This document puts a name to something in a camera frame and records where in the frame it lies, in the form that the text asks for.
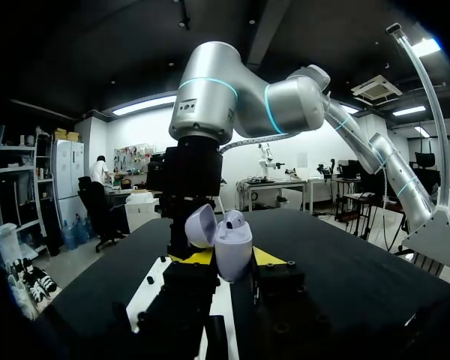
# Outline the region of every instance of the black table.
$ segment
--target black table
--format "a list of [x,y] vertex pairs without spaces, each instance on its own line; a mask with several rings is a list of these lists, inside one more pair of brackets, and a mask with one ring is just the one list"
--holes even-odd
[[[358,323],[372,329],[407,321],[422,306],[450,294],[450,285],[385,250],[292,209],[245,212],[253,244],[306,273],[310,296],[335,329]],[[79,335],[102,332],[112,302],[132,299],[148,270],[167,251],[170,220],[152,220],[122,240],[64,289],[53,305]],[[250,337],[250,285],[231,286],[240,356]],[[36,320],[47,324],[45,316]]]

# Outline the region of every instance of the bolt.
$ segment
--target bolt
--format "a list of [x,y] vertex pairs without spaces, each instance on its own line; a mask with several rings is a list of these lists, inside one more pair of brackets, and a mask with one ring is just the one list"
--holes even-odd
[[147,313],[145,311],[140,311],[138,313],[138,315],[136,316],[136,318],[138,319],[138,321],[143,321],[147,318]]
[[290,330],[290,326],[287,322],[279,322],[274,325],[273,329],[278,334],[285,334]]

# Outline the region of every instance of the sneaker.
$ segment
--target sneaker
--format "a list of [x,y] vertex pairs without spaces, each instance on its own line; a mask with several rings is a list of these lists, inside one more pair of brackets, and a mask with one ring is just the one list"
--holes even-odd
[[10,285],[10,290],[15,298],[16,304],[19,306],[23,315],[30,320],[36,319],[38,317],[37,309],[23,283],[21,281],[17,282],[13,275],[8,275],[8,284]]
[[47,292],[42,286],[40,286],[37,278],[28,273],[25,274],[25,281],[23,281],[23,283],[28,288],[28,292],[34,301],[38,312],[41,312],[50,303],[47,297]]
[[38,284],[45,290],[46,295],[50,299],[54,299],[62,291],[45,271],[33,266],[29,259],[23,259],[23,266],[25,267],[26,273],[38,281]]
[[23,268],[22,260],[16,259],[13,261],[10,267],[11,274],[15,277],[16,281],[24,281],[25,279],[25,269]]

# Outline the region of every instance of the white tube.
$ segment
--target white tube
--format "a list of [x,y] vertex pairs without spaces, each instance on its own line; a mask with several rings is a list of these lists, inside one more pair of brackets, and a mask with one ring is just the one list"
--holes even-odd
[[[413,49],[408,42],[407,36],[401,31],[401,36],[396,37],[397,42],[405,49],[406,54],[409,56],[410,60],[415,67],[418,76],[420,77],[421,83],[427,94],[428,102],[430,103],[430,108],[432,109],[433,118],[435,119],[436,132],[438,134],[438,144],[440,147],[440,156],[442,159],[442,166],[440,168],[440,188],[448,189],[450,184],[450,163],[449,157],[447,156],[450,152],[450,148],[447,147],[449,141],[447,139],[447,131],[445,128],[445,122],[443,121],[442,110],[440,109],[440,104],[438,102],[437,94],[435,93],[434,86],[430,81],[430,77],[427,74],[420,58],[413,52]],[[447,191],[440,191],[440,198],[438,199],[438,205],[448,206],[449,198]]]

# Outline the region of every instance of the black ceiling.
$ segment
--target black ceiling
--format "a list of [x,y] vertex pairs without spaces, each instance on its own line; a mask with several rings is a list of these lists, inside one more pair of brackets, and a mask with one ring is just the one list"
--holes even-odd
[[[332,96],[360,107],[350,88],[382,74],[403,92],[403,100],[378,109],[392,120],[393,109],[426,101],[410,60],[385,28],[399,22],[412,44],[430,35],[389,1],[184,0],[189,30],[179,26],[182,0],[39,2],[42,8],[28,9],[26,18],[14,15],[22,31],[14,55],[23,61],[10,96],[68,116],[176,90],[188,56],[206,41],[232,44],[244,62],[251,50],[263,50],[252,68],[270,82],[319,65],[331,76]],[[444,52],[422,61],[450,117]]]

